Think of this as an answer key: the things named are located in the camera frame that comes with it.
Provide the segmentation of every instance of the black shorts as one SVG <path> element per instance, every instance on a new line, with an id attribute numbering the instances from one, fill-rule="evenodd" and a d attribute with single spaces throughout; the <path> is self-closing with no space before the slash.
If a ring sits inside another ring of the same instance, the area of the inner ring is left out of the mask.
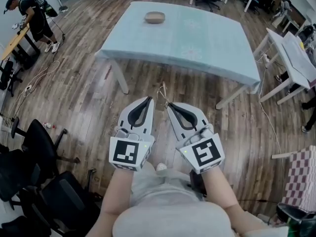
<path id="1" fill-rule="evenodd" d="M 30 24 L 30 30 L 31 30 L 33 39 L 36 42 L 39 41 L 41 38 L 43 38 L 44 35 L 48 38 L 53 36 L 53 32 L 51 31 L 49 27 L 46 17 L 44 17 L 44 22 L 43 20 L 32 22 Z"/>

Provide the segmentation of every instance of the red and white checkered fabric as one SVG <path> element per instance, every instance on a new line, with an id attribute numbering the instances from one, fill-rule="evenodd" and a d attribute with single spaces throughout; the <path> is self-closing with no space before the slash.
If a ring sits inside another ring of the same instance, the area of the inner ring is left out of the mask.
<path id="1" fill-rule="evenodd" d="M 290 170 L 282 202 L 316 211 L 316 147 L 309 146 L 290 156 Z"/>

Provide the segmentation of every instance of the bottle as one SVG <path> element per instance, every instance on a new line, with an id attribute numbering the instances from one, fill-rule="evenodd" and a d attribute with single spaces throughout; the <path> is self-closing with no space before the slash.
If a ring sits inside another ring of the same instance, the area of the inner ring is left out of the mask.
<path id="1" fill-rule="evenodd" d="M 51 123 L 44 123 L 43 126 L 48 129 L 55 128 L 55 125 L 52 125 Z"/>

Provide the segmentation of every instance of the wooden floor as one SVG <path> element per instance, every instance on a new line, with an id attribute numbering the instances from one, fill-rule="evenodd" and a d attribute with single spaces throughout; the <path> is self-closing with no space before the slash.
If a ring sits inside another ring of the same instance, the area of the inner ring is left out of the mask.
<path id="1" fill-rule="evenodd" d="M 124 95 L 109 63 L 94 59 L 94 53 L 132 1 L 69 0 L 66 3 L 69 11 L 56 19 L 66 34 L 66 41 L 55 57 L 60 67 L 53 74 L 45 76 L 27 99 L 24 100 L 22 95 L 13 106 L 27 83 L 52 61 L 51 53 L 42 52 L 36 65 L 23 73 L 24 81 L 17 86 L 14 97 L 7 96 L 3 114 L 10 117 L 16 114 L 23 129 L 27 129 L 33 119 L 57 125 L 56 129 L 49 130 L 53 140 L 62 127 L 68 129 L 69 133 L 64 136 L 58 153 L 65 157 L 79 157 L 81 163 L 59 162 L 59 169 L 72 171 L 84 184 L 87 170 L 95 167 L 97 172 L 93 189 L 103 194 L 114 170 L 108 163 L 109 141 L 120 112 L 138 98 L 149 95 L 156 100 L 157 89 L 165 81 L 170 101 L 186 102 L 201 108 L 214 124 L 226 153 L 222 168 L 238 199 L 280 201 L 286 161 L 282 167 L 281 160 L 270 159 L 271 155 L 278 154 L 278 147 L 273 130 L 260 109 L 257 94 L 242 94 L 218 111 L 215 104 L 237 86 L 236 82 L 163 64 L 124 60 L 121 66 L 130 89 L 130 93 Z M 189 0 L 154 1 L 189 6 Z M 220 5 L 221 10 L 216 13 L 239 21 L 253 50 L 265 36 L 266 27 L 273 29 L 269 15 L 263 11 L 259 16 L 251 11 L 244 13 L 241 1 L 229 0 L 226 5 L 221 2 Z M 209 10 L 203 4 L 198 8 Z M 53 27 L 53 31 L 60 39 L 59 29 Z M 52 65 L 49 71 L 55 67 L 56 64 Z M 262 77 L 264 67 L 258 64 L 258 68 Z M 282 70 L 282 67 L 274 65 L 267 71 L 263 94 L 276 87 L 273 76 Z M 309 100 L 312 92 L 301 93 L 278 106 L 276 101 L 285 94 L 286 91 L 283 91 L 263 103 L 276 129 L 282 153 L 315 144 L 316 136 L 314 129 L 307 135 L 300 130 L 312 112 L 302 112 L 299 100 Z M 168 167 L 188 173 L 189 166 L 175 150 L 176 137 L 162 104 L 162 99 L 156 100 L 152 132 L 156 142 L 149 161 L 153 165 L 164 162 Z M 7 140 L 11 148 L 18 148 L 20 141 Z M 275 209 L 271 203 L 242 201 L 241 205 L 250 212 L 268 215 L 273 214 Z"/>

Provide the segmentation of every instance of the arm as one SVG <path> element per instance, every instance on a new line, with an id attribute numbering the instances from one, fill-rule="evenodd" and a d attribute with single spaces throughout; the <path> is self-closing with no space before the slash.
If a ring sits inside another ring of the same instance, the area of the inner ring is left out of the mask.
<path id="1" fill-rule="evenodd" d="M 239 205 L 233 189 L 219 167 L 202 173 L 207 200 L 222 207 L 229 216 L 232 228 L 239 234 L 269 228 L 246 214 Z"/>
<path id="2" fill-rule="evenodd" d="M 129 208 L 133 171 L 116 169 L 104 195 L 100 215 L 87 237 L 111 237 L 118 216 Z"/>
<path id="3" fill-rule="evenodd" d="M 26 17 L 23 28 L 25 28 L 27 26 L 27 24 L 30 22 L 30 20 L 33 18 L 34 14 L 35 14 L 32 7 L 29 7 L 25 12 L 27 13 L 28 16 Z"/>

